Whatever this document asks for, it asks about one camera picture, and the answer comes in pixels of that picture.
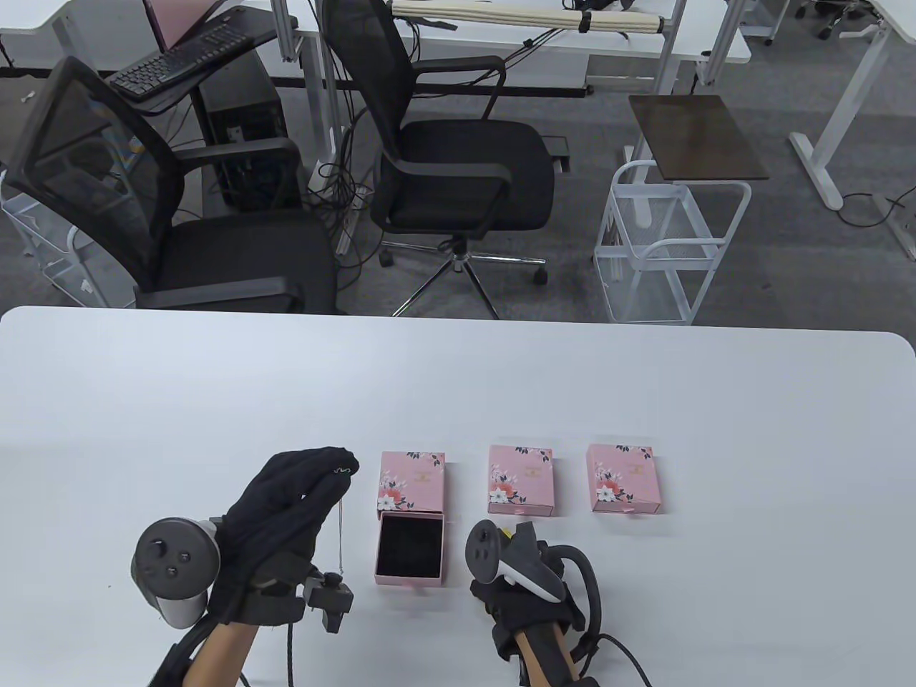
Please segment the person's left hand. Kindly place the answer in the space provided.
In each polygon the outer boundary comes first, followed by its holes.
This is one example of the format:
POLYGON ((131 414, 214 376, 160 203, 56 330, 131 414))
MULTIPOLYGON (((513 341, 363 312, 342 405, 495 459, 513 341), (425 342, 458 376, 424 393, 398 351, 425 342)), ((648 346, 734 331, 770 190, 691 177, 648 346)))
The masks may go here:
POLYGON ((353 452, 335 446, 272 456, 217 525, 209 614, 225 625, 300 621, 306 603, 296 592, 314 569, 318 533, 358 469, 353 452))

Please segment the person's right hand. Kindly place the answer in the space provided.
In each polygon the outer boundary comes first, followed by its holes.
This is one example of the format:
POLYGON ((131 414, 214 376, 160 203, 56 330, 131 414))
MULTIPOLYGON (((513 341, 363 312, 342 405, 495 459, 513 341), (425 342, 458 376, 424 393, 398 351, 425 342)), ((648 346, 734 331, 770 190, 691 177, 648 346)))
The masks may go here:
POLYGON ((517 635, 541 625, 558 641, 565 660, 572 660, 564 635, 569 629, 583 631, 585 615, 576 605, 568 585, 564 585, 565 598, 560 603, 547 602, 520 585, 510 585, 501 577, 493 583, 474 580, 469 590, 494 622, 492 638, 502 661, 508 662, 513 656, 521 655, 517 635))

